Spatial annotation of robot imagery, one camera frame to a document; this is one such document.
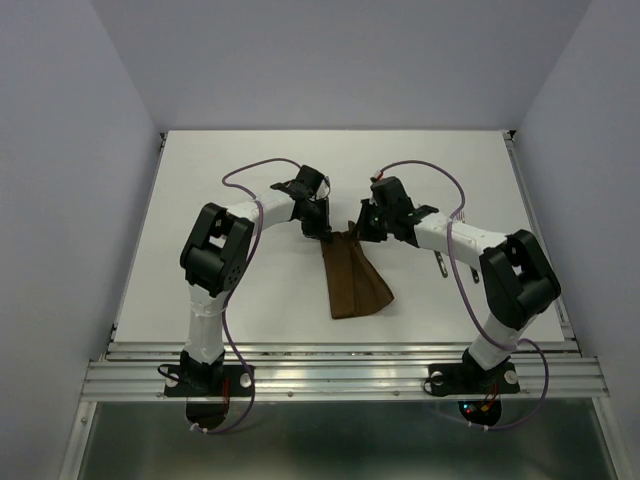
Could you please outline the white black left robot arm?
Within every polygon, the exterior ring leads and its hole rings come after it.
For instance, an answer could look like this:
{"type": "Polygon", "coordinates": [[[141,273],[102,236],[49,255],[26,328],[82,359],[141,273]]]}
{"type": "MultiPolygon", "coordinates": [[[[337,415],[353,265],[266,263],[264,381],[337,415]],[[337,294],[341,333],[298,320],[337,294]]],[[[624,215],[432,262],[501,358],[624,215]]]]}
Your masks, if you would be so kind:
{"type": "Polygon", "coordinates": [[[189,396],[218,396],[224,385],[223,316],[264,230],[298,221],[305,237],[328,240],[328,177],[302,165],[291,180],[233,206],[202,207],[180,255],[189,285],[190,321],[179,365],[167,382],[189,396]]]}

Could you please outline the brown cloth napkin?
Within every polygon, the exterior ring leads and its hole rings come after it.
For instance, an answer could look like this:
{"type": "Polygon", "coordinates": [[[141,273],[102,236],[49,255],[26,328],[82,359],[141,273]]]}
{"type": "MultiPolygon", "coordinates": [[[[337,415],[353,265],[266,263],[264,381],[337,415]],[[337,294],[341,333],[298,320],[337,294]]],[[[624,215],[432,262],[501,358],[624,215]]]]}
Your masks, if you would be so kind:
{"type": "Polygon", "coordinates": [[[342,320],[379,313],[395,299],[386,281],[366,257],[355,235],[356,224],[332,232],[321,243],[331,317],[342,320]]]}

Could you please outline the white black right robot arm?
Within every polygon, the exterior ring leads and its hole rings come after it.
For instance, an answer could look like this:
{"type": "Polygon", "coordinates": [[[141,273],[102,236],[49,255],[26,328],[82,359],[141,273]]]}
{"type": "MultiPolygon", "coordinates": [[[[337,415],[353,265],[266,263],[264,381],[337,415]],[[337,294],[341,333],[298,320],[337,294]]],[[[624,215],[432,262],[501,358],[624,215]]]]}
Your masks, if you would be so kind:
{"type": "Polygon", "coordinates": [[[528,230],[496,233],[461,223],[437,208],[415,206],[402,182],[378,177],[361,202],[357,239],[383,242],[389,236],[414,248],[439,252],[451,264],[480,274],[489,315],[476,324],[479,335],[458,363],[436,367],[434,395],[472,393],[493,383],[518,389],[510,355],[526,344],[530,324],[559,297],[559,281],[538,240],[528,230]]]}

